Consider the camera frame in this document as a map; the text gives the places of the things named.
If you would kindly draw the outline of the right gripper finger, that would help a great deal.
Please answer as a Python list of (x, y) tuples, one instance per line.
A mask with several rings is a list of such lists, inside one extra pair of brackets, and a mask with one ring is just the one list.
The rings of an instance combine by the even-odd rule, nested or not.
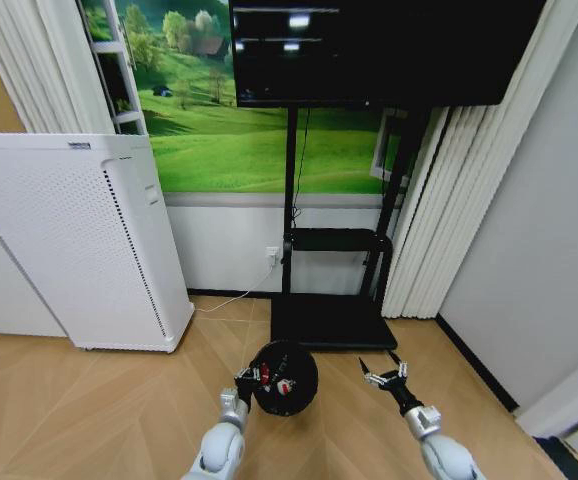
[(372, 373), (361, 357), (359, 357), (358, 360), (360, 363), (364, 380), (370, 385), (382, 387), (385, 384), (386, 379), (378, 374)]
[(397, 366), (397, 376), (399, 378), (408, 377), (408, 363), (400, 359), (400, 357), (394, 352), (389, 350), (388, 355), (394, 361)]

